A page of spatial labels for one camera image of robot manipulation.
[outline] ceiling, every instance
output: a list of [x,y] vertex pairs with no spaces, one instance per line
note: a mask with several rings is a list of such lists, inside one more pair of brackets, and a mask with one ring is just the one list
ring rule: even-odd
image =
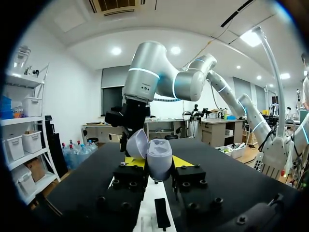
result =
[[[224,28],[220,25],[247,0],[145,0],[134,13],[111,16],[94,14],[88,0],[56,0],[39,17],[70,52],[91,69],[129,65],[138,44],[154,40],[170,50],[179,46],[177,56],[168,52],[176,67],[189,62],[212,37],[217,38],[201,55],[211,53],[223,77],[235,76],[259,86],[275,84],[262,45],[250,47],[239,36],[260,25],[276,57],[281,73],[291,78],[284,86],[299,85],[303,76],[302,47],[294,31],[265,0],[255,0]],[[113,47],[122,53],[112,55]]]

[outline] drawer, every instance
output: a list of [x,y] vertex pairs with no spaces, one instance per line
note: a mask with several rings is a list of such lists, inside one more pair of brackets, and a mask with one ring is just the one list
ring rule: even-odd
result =
[[211,145],[211,133],[208,131],[202,132],[202,142]]
[[203,123],[202,129],[203,129],[203,131],[211,132],[212,131],[212,124]]

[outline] air conditioner vent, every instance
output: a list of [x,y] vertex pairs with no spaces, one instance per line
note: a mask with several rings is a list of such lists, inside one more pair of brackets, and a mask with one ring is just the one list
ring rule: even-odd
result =
[[89,0],[94,13],[104,13],[104,16],[123,12],[132,12],[140,0]]

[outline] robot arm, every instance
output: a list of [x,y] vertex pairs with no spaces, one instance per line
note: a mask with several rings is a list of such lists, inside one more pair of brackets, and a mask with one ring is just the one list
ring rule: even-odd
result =
[[193,102],[200,98],[205,76],[217,60],[212,55],[202,56],[181,72],[169,62],[166,53],[166,48],[157,42],[139,45],[126,79],[127,99],[151,102],[155,93]]
[[309,116],[295,133],[293,138],[295,149],[292,151],[290,146],[290,144],[294,146],[292,138],[284,140],[282,137],[275,137],[249,96],[243,94],[236,99],[226,81],[212,71],[217,63],[212,55],[194,60],[186,71],[181,72],[168,61],[166,52],[165,47],[157,42],[145,42],[139,45],[123,91],[126,103],[121,112],[106,114],[106,122],[113,126],[123,126],[126,129],[121,140],[121,151],[126,150],[127,139],[143,128],[146,104],[154,99],[155,93],[187,101],[197,101],[206,80],[210,81],[236,117],[247,115],[248,123],[258,143],[264,144],[262,155],[258,155],[260,159],[256,161],[257,170],[278,178],[286,165],[289,152],[293,152],[293,160],[295,160],[296,151],[300,153],[308,144],[306,132],[309,131]]

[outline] black table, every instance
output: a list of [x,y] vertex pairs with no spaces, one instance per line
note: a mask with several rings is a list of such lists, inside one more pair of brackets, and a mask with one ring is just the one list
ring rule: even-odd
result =
[[[215,217],[205,218],[196,230],[206,231],[231,220],[260,202],[268,203],[277,193],[284,196],[286,208],[291,207],[298,191],[272,179],[253,168],[195,139],[170,140],[173,154],[192,164],[200,164],[206,171],[209,188],[216,197],[224,199],[222,210]],[[122,162],[124,154],[119,144],[108,143],[95,152],[81,166],[48,195],[48,200],[61,212],[74,210],[78,205],[95,208],[96,198],[109,186],[113,170]],[[175,195],[170,181],[165,188],[177,228]]]

